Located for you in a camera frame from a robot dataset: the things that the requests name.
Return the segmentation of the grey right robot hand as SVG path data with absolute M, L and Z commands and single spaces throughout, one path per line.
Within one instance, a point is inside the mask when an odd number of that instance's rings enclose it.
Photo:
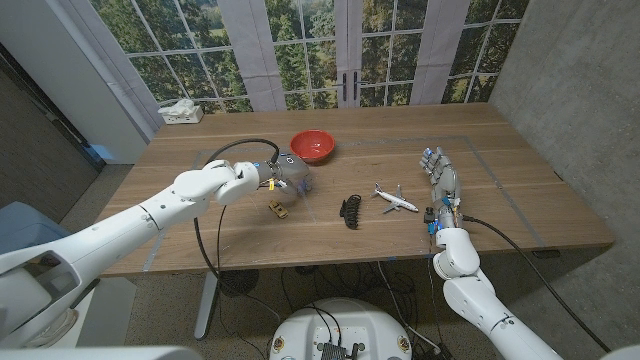
M 433 208 L 443 228 L 458 226 L 457 208 L 461 202 L 461 185 L 457 172 L 440 147 L 426 148 L 420 166 L 429 176 Z

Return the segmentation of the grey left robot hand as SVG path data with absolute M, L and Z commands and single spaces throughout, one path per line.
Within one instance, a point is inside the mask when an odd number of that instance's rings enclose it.
M 311 172 L 295 154 L 280 153 L 274 162 L 255 162 L 259 183 L 270 191 L 279 189 L 287 195 L 305 196 L 311 190 Z

